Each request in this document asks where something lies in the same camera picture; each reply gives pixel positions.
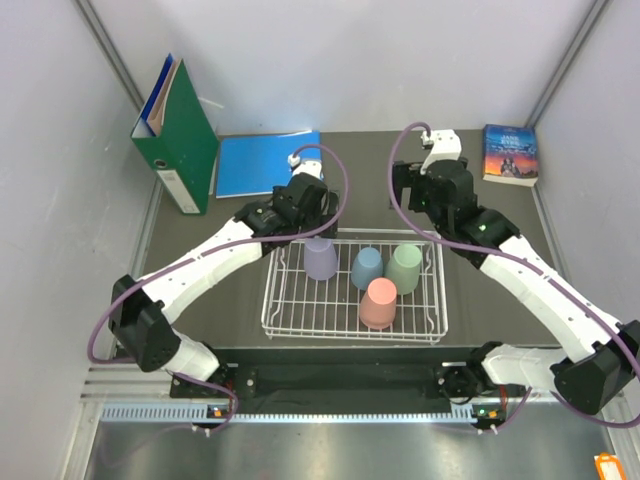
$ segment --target blue cup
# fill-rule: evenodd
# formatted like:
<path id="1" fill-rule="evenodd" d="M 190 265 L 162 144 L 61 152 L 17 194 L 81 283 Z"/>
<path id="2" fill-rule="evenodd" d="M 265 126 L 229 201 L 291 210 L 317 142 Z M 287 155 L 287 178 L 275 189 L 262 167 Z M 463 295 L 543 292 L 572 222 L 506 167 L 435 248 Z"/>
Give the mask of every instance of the blue cup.
<path id="1" fill-rule="evenodd" d="M 382 277 L 384 265 L 380 252 L 372 247 L 363 248 L 356 255 L 351 267 L 351 282 L 360 290 L 366 290 L 376 278 Z"/>

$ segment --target wire dish rack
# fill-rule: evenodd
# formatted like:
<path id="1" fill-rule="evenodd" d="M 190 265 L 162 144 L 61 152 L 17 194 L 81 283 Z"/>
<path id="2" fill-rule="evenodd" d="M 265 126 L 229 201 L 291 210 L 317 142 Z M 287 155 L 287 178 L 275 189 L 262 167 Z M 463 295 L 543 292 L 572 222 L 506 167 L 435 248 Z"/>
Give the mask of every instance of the wire dish rack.
<path id="1" fill-rule="evenodd" d="M 435 344 L 448 330 L 442 248 L 412 231 L 340 229 L 334 245 L 338 272 L 318 282 L 303 267 L 304 242 L 292 242 L 275 251 L 269 261 L 262 326 L 272 337 L 380 340 Z M 397 300 L 396 318 L 384 330 L 373 330 L 359 320 L 358 290 L 350 278 L 351 265 L 365 247 L 377 248 L 386 263 L 393 249 L 410 243 L 422 250 L 418 287 Z"/>

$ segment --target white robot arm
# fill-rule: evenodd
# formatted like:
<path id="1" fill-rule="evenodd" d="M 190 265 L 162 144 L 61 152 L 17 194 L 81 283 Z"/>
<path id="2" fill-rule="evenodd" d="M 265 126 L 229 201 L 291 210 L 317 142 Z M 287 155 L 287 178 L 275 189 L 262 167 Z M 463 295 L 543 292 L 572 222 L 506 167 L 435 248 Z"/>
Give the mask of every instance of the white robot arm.
<path id="1" fill-rule="evenodd" d="M 321 180 L 322 163 L 299 159 L 290 163 L 294 163 L 291 181 L 286 187 L 274 187 L 270 201 L 247 204 L 218 232 L 171 265 L 187 259 L 194 261 L 145 285 L 111 317 L 109 328 L 143 371 L 165 369 L 196 380 L 209 380 L 220 366 L 216 356 L 204 343 L 176 332 L 172 324 L 195 299 L 223 278 L 283 244 L 247 243 L 212 255 L 204 255 L 205 252 L 237 240 L 307 231 L 333 216 L 337 194 Z M 336 231 L 334 224 L 325 234 L 335 236 Z M 129 275 L 119 279 L 113 298 L 135 283 Z"/>
<path id="2" fill-rule="evenodd" d="M 595 308 L 540 258 L 504 215 L 478 206 L 473 176 L 466 169 L 467 161 L 460 158 L 461 144 L 453 130 L 430 135 L 425 132 L 422 145 L 429 151 L 424 162 L 397 162 L 393 166 L 393 190 L 398 204 L 402 190 L 410 188 L 409 209 L 426 213 L 446 240 L 500 250 L 532 264 L 538 271 L 498 255 L 453 249 L 511 292 L 561 346 L 517 348 L 490 342 L 474 352 L 464 367 L 464 375 L 458 377 L 467 379 L 463 388 L 456 381 L 448 390 L 445 369 L 440 377 L 443 394 L 471 397 L 497 385 L 516 384 L 558 393 L 578 410 L 597 413 L 634 374 L 610 335 L 551 282 L 603 319 L 636 355 L 640 323 L 623 324 Z"/>

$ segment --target dark tabletop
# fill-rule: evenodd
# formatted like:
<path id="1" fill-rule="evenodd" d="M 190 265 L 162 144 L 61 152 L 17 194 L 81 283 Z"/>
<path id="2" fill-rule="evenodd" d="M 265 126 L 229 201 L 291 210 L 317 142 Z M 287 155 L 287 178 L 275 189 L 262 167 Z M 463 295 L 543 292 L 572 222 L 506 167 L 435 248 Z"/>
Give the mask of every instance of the dark tabletop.
<path id="1" fill-rule="evenodd" d="M 551 254 L 530 189 L 482 181 L 482 132 L 458 131 L 462 154 L 476 179 L 479 202 L 504 213 L 528 238 L 540 256 L 551 264 Z M 389 150 L 397 132 L 326 133 L 322 143 L 345 162 L 350 182 L 350 198 L 341 227 L 406 229 L 389 209 L 386 168 Z M 424 158 L 418 133 L 400 148 L 399 160 Z M 323 156 L 325 180 L 341 190 L 341 175 L 333 161 Z M 145 271 L 166 266 L 184 252 L 214 234 L 248 201 L 255 197 L 216 200 L 210 198 L 208 213 L 202 217 L 182 215 L 171 198 L 163 195 L 149 246 Z M 424 214 L 410 218 L 425 229 L 431 228 Z M 363 345 L 345 340 L 269 339 L 260 324 L 268 259 L 249 265 L 219 283 L 196 300 L 174 326 L 195 340 L 211 346 L 345 346 Z M 548 331 L 496 282 L 482 275 L 466 260 L 444 252 L 449 333 L 439 345 L 480 345 L 500 340 L 517 345 L 552 345 L 557 342 Z"/>

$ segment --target cable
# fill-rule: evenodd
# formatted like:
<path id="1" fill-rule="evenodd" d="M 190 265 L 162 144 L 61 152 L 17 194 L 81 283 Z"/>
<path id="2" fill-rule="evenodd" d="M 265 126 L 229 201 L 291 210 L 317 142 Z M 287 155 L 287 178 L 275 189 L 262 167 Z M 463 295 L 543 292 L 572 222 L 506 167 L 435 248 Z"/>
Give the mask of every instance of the cable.
<path id="1" fill-rule="evenodd" d="M 343 182 L 344 182 L 344 192 L 342 194 L 342 201 L 340 202 L 340 205 L 338 207 L 338 211 L 336 212 L 336 214 L 333 217 L 331 217 L 331 220 L 329 220 L 327 223 L 325 223 L 324 225 L 321 225 L 318 228 L 314 228 L 313 230 L 309 230 L 308 232 L 297 233 L 295 235 L 277 235 L 277 236 L 273 236 L 273 237 L 248 238 L 248 239 L 245 239 L 245 240 L 236 240 L 234 242 L 229 242 L 229 243 L 226 243 L 224 245 L 219 245 L 217 247 L 214 247 L 214 248 L 211 248 L 211 249 L 207 250 L 206 252 L 204 252 L 202 254 L 202 257 L 208 257 L 209 255 L 213 255 L 214 253 L 217 253 L 217 252 L 219 252 L 221 250 L 225 250 L 227 248 L 236 247 L 238 245 L 246 245 L 248 243 L 290 242 L 290 241 L 293 241 L 293 240 L 300 240 L 300 239 L 303 239 L 303 238 L 313 237 L 313 236 L 315 236 L 315 235 L 317 235 L 319 233 L 324 232 L 329 227 L 331 227 L 331 225 L 333 225 L 334 223 L 336 223 L 338 221 L 338 219 L 340 218 L 340 216 L 344 212 L 345 205 L 347 204 L 347 199 L 349 198 L 349 177 L 347 175 L 347 169 L 345 168 L 345 166 L 342 163 L 342 161 L 340 160 L 340 158 L 338 158 L 338 155 L 336 155 L 336 153 L 333 150 L 331 150 L 329 147 L 326 147 L 324 145 L 319 145 L 319 144 L 304 145 L 304 146 L 298 148 L 293 153 L 293 155 L 294 156 L 298 156 L 300 154 L 300 152 L 302 152 L 303 150 L 306 150 L 308 148 L 319 148 L 320 150 L 323 150 L 324 152 L 326 152 L 329 155 L 331 155 L 331 157 L 333 157 L 333 159 L 338 164 L 338 167 L 340 167 L 340 170 L 342 171 L 342 177 L 343 177 Z M 144 280 L 140 280 L 135 285 L 133 285 L 131 288 L 127 289 L 124 293 L 122 293 L 118 298 L 116 298 L 116 300 L 102 314 L 102 316 L 98 320 L 98 323 L 94 327 L 94 329 L 91 332 L 91 335 L 89 337 L 89 343 L 87 345 L 87 357 L 89 358 L 91 363 L 98 364 L 98 365 L 109 365 L 109 364 L 113 364 L 113 363 L 131 363 L 131 359 L 130 358 L 105 360 L 105 359 L 101 359 L 101 358 L 96 357 L 95 354 L 93 353 L 93 350 L 94 350 L 94 347 L 95 347 L 96 339 L 98 338 L 98 333 L 100 332 L 102 327 L 105 325 L 105 323 L 107 323 L 107 321 L 109 320 L 109 317 L 113 314 L 113 312 L 120 305 L 122 305 L 122 303 L 127 298 L 129 298 L 135 292 L 137 292 L 141 288 L 145 287 L 146 285 L 149 285 L 151 282 L 154 282 L 154 281 L 158 280 L 159 278 L 164 277 L 165 275 L 169 275 L 170 273 L 173 273 L 173 272 L 175 272 L 176 270 L 178 270 L 178 269 L 180 269 L 182 267 L 190 265 L 193 262 L 195 262 L 195 259 L 188 258 L 186 260 L 183 260 L 182 262 L 178 262 L 178 263 L 176 263 L 174 265 L 166 267 L 165 269 L 154 273 L 150 277 L 147 277 Z"/>
<path id="2" fill-rule="evenodd" d="M 402 141 L 406 138 L 406 136 L 409 134 L 409 132 L 411 132 L 411 130 L 413 130 L 415 128 L 423 128 L 423 129 L 425 129 L 427 131 L 428 135 L 431 135 L 431 127 L 429 127 L 429 125 L 427 125 L 426 123 L 424 123 L 424 122 L 412 123 L 411 125 L 407 126 L 402 132 L 400 132 L 400 134 L 398 135 L 398 138 L 396 139 L 395 143 L 393 144 L 393 147 L 391 148 L 391 153 L 389 154 L 389 165 L 388 165 L 388 169 L 387 169 L 387 187 L 389 189 L 389 197 L 391 199 L 391 204 L 393 205 L 393 208 L 395 209 L 396 213 L 400 216 L 400 218 L 409 226 L 409 228 L 411 228 L 411 230 L 416 232 L 421 237 L 426 238 L 427 240 L 430 240 L 432 242 L 438 243 L 438 244 L 443 245 L 445 247 L 455 248 L 455 249 L 458 249 L 458 250 L 466 250 L 466 251 L 469 251 L 469 252 L 483 253 L 483 254 L 486 254 L 486 255 L 496 255 L 496 256 L 499 256 L 499 257 L 507 258 L 507 259 L 509 259 L 511 261 L 514 261 L 514 262 L 522 265 L 523 267 L 526 267 L 526 268 L 534 271 L 538 275 L 543 275 L 544 272 L 541 269 L 539 269 L 535 265 L 532 265 L 531 263 L 527 262 L 526 260 L 524 260 L 522 258 L 516 257 L 515 255 L 510 255 L 508 253 L 502 252 L 502 251 L 497 250 L 497 249 L 479 247 L 479 246 L 476 246 L 476 245 L 467 245 L 465 243 L 452 242 L 450 240 L 446 240 L 444 238 L 440 238 L 440 237 L 438 237 L 436 235 L 432 235 L 432 234 L 429 234 L 427 232 L 422 231 L 417 225 L 415 225 L 409 219 L 409 217 L 407 217 L 407 215 L 400 208 L 400 205 L 398 204 L 398 201 L 396 200 L 396 197 L 395 197 L 394 192 L 393 192 L 393 163 L 395 162 L 395 159 L 396 159 L 396 154 L 398 152 L 398 147 L 400 146 Z M 566 288 L 564 288 L 562 285 L 560 285 L 556 280 L 549 279 L 548 282 L 556 290 L 558 290 L 560 293 L 562 293 L 562 295 L 564 295 L 571 303 L 573 303 L 576 307 L 578 307 L 580 310 L 582 310 L 585 315 L 587 315 L 589 318 L 593 319 L 593 321 L 596 322 L 598 324 L 598 326 L 600 328 L 602 328 L 607 333 L 607 335 L 609 335 L 611 337 L 613 342 L 618 346 L 618 348 L 620 348 L 620 350 L 624 354 L 625 358 L 627 359 L 627 361 L 631 365 L 631 368 L 633 369 L 633 372 L 635 373 L 636 377 L 638 377 L 638 379 L 640 380 L 640 364 L 636 360 L 636 358 L 635 358 L 634 354 L 631 352 L 631 350 L 629 350 L 629 347 L 627 347 L 627 345 L 624 343 L 624 341 L 620 337 L 618 337 L 618 335 L 616 335 L 616 333 L 609 327 L 609 325 L 607 325 L 607 323 L 604 320 L 602 320 L 602 318 L 600 318 L 600 316 L 598 314 L 596 314 L 596 312 L 594 312 L 591 308 L 587 307 L 586 305 L 583 305 L 582 302 L 580 302 L 580 300 L 576 296 L 574 296 Z M 531 389 L 529 389 L 527 391 L 527 394 L 522 398 L 522 401 L 516 407 L 516 409 L 513 411 L 513 414 L 511 415 L 511 417 L 509 417 L 507 419 L 507 421 L 501 425 L 501 427 L 498 427 L 498 430 L 500 430 L 501 428 L 504 428 L 506 425 L 511 423 L 511 421 L 518 415 L 522 405 L 526 402 L 527 398 L 529 398 L 530 392 L 531 392 Z M 582 417 L 582 418 L 584 418 L 586 420 L 589 420 L 589 421 L 591 421 L 593 423 L 596 423 L 597 425 L 600 425 L 600 426 L 603 426 L 603 427 L 607 427 L 607 428 L 632 428 L 632 427 L 636 427 L 636 426 L 640 425 L 640 414 L 636 418 L 634 418 L 633 420 L 630 420 L 628 422 L 622 422 L 622 423 L 607 422 L 607 421 L 600 420 L 599 418 L 592 417 L 591 415 L 587 415 L 587 414 L 577 410 L 573 406 L 569 405 L 562 397 L 560 397 L 556 393 L 552 393 L 552 394 L 553 394 L 554 397 L 556 397 L 556 399 L 562 405 L 567 407 L 573 413 L 577 414 L 578 416 L 580 416 L 580 417 Z"/>
<path id="3" fill-rule="evenodd" d="M 300 152 L 302 152 L 303 150 L 306 150 L 308 148 L 318 148 L 326 153 L 328 153 L 334 160 L 335 162 L 338 164 L 338 167 L 340 168 L 341 172 L 342 172 L 342 179 L 343 179 L 343 183 L 344 183 L 344 191 L 342 194 L 342 201 L 339 204 L 338 207 L 338 211 L 336 212 L 336 214 L 331 217 L 331 219 L 325 223 L 324 225 L 321 225 L 318 228 L 315 228 L 313 230 L 310 230 L 308 232 L 302 232 L 302 233 L 298 233 L 295 235 L 279 235 L 279 236 L 273 236 L 273 237 L 260 237 L 260 238 L 250 238 L 250 239 L 245 239 L 245 240 L 237 240 L 234 242 L 229 242 L 226 243 L 224 245 L 220 245 L 214 248 L 211 248 L 209 250 L 207 250 L 206 252 L 204 252 L 202 254 L 202 257 L 208 257 L 209 255 L 213 255 L 216 252 L 219 252 L 221 250 L 224 250 L 226 248 L 232 248 L 235 247 L 237 245 L 245 245 L 248 243 L 264 243 L 264 242 L 289 242 L 289 241 L 293 241 L 293 240 L 299 240 L 299 239 L 303 239 L 303 238 L 308 238 L 308 237 L 313 237 L 319 233 L 322 233 L 323 231 L 327 230 L 329 227 L 331 227 L 333 224 L 335 224 L 338 219 L 340 218 L 340 216 L 342 215 L 342 213 L 344 212 L 344 208 L 345 205 L 347 204 L 347 199 L 349 198 L 349 176 L 347 174 L 347 169 L 344 166 L 344 163 L 342 163 L 342 161 L 340 160 L 340 158 L 338 157 L 338 155 L 331 150 L 329 147 L 326 147 L 324 145 L 319 145 L 319 144 L 308 144 L 308 145 L 303 145 L 302 147 L 298 148 L 293 155 L 294 156 L 298 156 L 300 154 Z M 109 306 L 109 308 L 107 308 L 107 310 L 102 314 L 102 316 L 100 317 L 100 319 L 98 320 L 98 323 L 95 325 L 95 327 L 93 328 L 93 331 L 91 332 L 91 335 L 89 336 L 89 341 L 87 343 L 87 357 L 89 358 L 89 361 L 91 361 L 91 363 L 94 364 L 98 364 L 98 365 L 110 365 L 110 364 L 115 364 L 115 363 L 131 363 L 132 359 L 131 358 L 120 358 L 120 359 L 101 359 L 95 356 L 93 350 L 95 348 L 95 343 L 96 343 L 96 339 L 98 338 L 98 334 L 100 333 L 100 330 L 102 329 L 102 327 L 107 323 L 107 321 L 109 320 L 109 317 L 113 314 L 113 312 L 120 306 L 122 305 L 122 303 L 129 298 L 131 295 L 133 295 L 135 292 L 137 292 L 138 290 L 140 290 L 141 288 L 143 288 L 145 285 L 150 284 L 151 282 L 164 277 L 165 275 L 169 275 L 172 272 L 175 272 L 176 270 L 185 267 L 191 263 L 193 263 L 195 261 L 195 259 L 190 258 L 190 259 L 186 259 L 182 262 L 179 262 L 175 265 L 171 265 L 163 270 L 160 270 L 159 272 L 156 272 L 155 274 L 151 275 L 148 278 L 145 278 L 144 280 L 141 280 L 139 282 L 137 282 L 135 285 L 133 285 L 131 288 L 129 288 L 128 290 L 126 290 L 125 292 L 123 292 L 118 298 L 116 298 L 116 300 Z M 211 388 L 212 390 L 217 390 L 220 392 L 223 392 L 227 395 L 229 395 L 229 397 L 231 397 L 231 412 L 229 412 L 229 415 L 227 415 L 225 417 L 225 420 L 218 424 L 217 427 L 215 427 L 214 429 L 212 429 L 213 432 L 219 432 L 220 430 L 224 429 L 227 427 L 227 425 L 229 425 L 229 422 L 231 421 L 231 419 L 234 417 L 234 415 L 236 414 L 236 412 L 238 411 L 239 408 L 239 404 L 240 401 L 237 397 L 237 395 L 230 389 L 225 388 L 221 385 L 217 385 L 215 383 L 209 383 L 209 382 L 204 382 L 201 380 L 197 380 L 195 378 L 192 378 L 188 375 L 184 375 L 184 374 L 180 374 L 180 373 L 174 373 L 175 376 L 182 378 L 183 380 L 186 380 L 188 382 L 191 383 L 195 383 L 197 385 L 203 386 L 203 387 L 207 387 L 207 388 Z M 125 454 L 123 457 L 121 457 L 120 459 L 113 461 L 109 458 L 107 458 L 107 454 L 105 451 L 104 446 L 101 446 L 100 448 L 100 457 L 102 459 L 102 462 L 108 466 L 109 468 L 115 468 L 119 465 L 122 465 L 124 462 L 126 462 L 129 458 L 131 458 L 132 455 L 134 455 L 136 452 L 138 452 L 140 449 L 144 448 L 146 445 L 148 445 L 149 443 L 153 442 L 154 440 L 156 440 L 157 438 L 159 438 L 160 436 L 164 435 L 165 433 L 169 433 L 175 430 L 184 430 L 184 429 L 191 429 L 191 426 L 189 425 L 171 425 L 167 428 L 163 428 L 162 430 L 156 432 L 154 435 L 152 435 L 151 437 L 149 437 L 148 439 L 142 441 L 141 443 L 139 443 L 138 445 L 136 445 L 133 449 L 131 449 L 130 452 L 128 452 L 127 454 Z"/>
<path id="4" fill-rule="evenodd" d="M 509 394 L 507 393 L 507 387 L 504 385 L 500 385 L 500 406 L 506 415 L 507 407 L 509 406 Z"/>
<path id="5" fill-rule="evenodd" d="M 518 405 L 516 406 L 515 410 L 511 414 L 511 416 L 507 417 L 507 419 L 504 421 L 504 423 L 502 425 L 499 425 L 499 426 L 494 427 L 492 429 L 478 430 L 475 427 L 471 427 L 471 428 L 452 428 L 452 427 L 447 427 L 447 426 L 443 426 L 443 425 L 436 425 L 436 427 L 438 428 L 438 430 L 447 430 L 449 432 L 455 432 L 455 433 L 468 433 L 468 434 L 471 434 L 471 435 L 482 435 L 482 434 L 485 434 L 485 433 L 494 433 L 494 434 L 497 435 L 499 432 L 501 432 L 502 430 L 507 428 L 509 425 L 511 425 L 511 423 L 513 423 L 513 420 L 522 411 L 522 407 L 524 407 L 524 404 L 529 399 L 530 395 L 531 395 L 531 389 L 529 388 L 525 392 L 524 396 L 522 397 L 522 400 L 520 401 L 520 403 L 518 403 Z"/>
<path id="6" fill-rule="evenodd" d="M 195 383 L 197 385 L 203 386 L 203 387 L 207 387 L 210 388 L 212 390 L 217 390 L 219 392 L 222 392 L 226 395 L 228 395 L 230 397 L 231 400 L 231 411 L 229 412 L 229 414 L 224 418 L 224 421 L 222 423 L 212 423 L 211 426 L 212 428 L 209 430 L 210 432 L 214 432 L 214 433 L 218 433 L 220 430 L 226 428 L 229 425 L 229 422 L 231 421 L 231 419 L 235 416 L 235 414 L 238 411 L 238 407 L 240 405 L 240 402 L 238 400 L 238 396 L 230 389 L 222 387 L 220 385 L 216 385 L 215 383 L 209 383 L 209 382 L 203 382 L 201 380 L 196 380 L 195 378 L 191 378 L 188 375 L 183 375 L 181 373 L 176 373 L 175 374 L 176 377 L 182 378 L 183 380 L 189 381 L 191 383 Z M 107 468 L 117 468 L 119 466 L 121 466 L 122 464 L 124 464 L 125 462 L 127 462 L 134 454 L 136 454 L 138 451 L 142 450 L 144 447 L 146 447 L 147 445 L 149 445 L 150 443 L 154 442 L 155 440 L 157 440 L 158 438 L 160 438 L 161 436 L 165 435 L 166 433 L 169 432 L 173 432 L 176 430 L 193 430 L 193 426 L 192 425 L 186 425 L 186 424 L 179 424 L 179 425 L 170 425 L 168 427 L 162 428 L 160 430 L 158 430 L 157 432 L 155 432 L 153 435 L 150 435 L 148 438 L 144 439 L 142 442 L 138 443 L 135 447 L 133 447 L 131 450 L 129 450 L 126 454 L 124 454 L 122 457 L 120 457 L 117 460 L 112 460 L 108 457 L 107 455 L 107 441 L 103 440 L 102 442 L 100 442 L 100 447 L 99 447 L 99 454 L 100 454 L 100 460 L 102 461 L 102 463 L 107 467 Z"/>

